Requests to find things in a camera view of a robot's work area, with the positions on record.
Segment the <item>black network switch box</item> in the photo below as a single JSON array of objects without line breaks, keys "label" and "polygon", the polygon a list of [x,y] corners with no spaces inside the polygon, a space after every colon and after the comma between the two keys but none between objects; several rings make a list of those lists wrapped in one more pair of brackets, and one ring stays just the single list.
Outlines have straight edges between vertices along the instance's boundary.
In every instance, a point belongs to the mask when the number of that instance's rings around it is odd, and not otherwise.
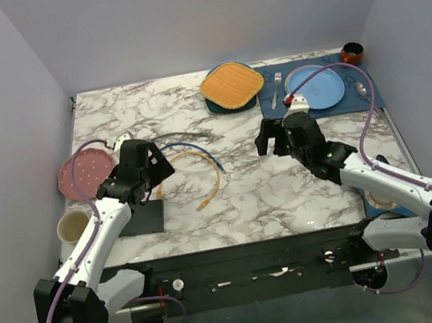
[{"label": "black network switch box", "polygon": [[120,232],[122,237],[144,236],[164,233],[164,202],[162,199],[148,201],[134,209],[133,216]]}]

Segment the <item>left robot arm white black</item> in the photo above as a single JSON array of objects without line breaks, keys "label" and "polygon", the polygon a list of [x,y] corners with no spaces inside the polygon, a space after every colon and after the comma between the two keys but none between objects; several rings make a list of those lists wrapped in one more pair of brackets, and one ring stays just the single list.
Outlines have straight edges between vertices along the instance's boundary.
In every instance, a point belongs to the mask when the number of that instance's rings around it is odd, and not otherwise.
[{"label": "left robot arm white black", "polygon": [[156,283],[140,271],[124,269],[105,283],[101,276],[134,210],[172,174],[174,168],[153,142],[121,143],[118,165],[90,202],[92,217],[72,254],[52,279],[41,279],[34,288],[39,323],[108,323],[128,302],[153,300]]}]

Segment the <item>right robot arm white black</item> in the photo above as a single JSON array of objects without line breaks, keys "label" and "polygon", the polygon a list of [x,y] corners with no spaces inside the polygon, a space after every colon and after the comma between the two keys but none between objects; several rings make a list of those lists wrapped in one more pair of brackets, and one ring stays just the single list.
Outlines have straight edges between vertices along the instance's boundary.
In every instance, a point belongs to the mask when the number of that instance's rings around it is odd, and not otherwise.
[{"label": "right robot arm white black", "polygon": [[305,112],[284,119],[263,119],[256,138],[258,154],[267,153],[275,141],[274,154],[291,156],[318,179],[369,191],[410,210],[403,224],[375,220],[350,240],[350,256],[368,262],[378,251],[413,248],[432,251],[432,178],[418,176],[362,156],[357,148],[326,140],[316,120]]}]

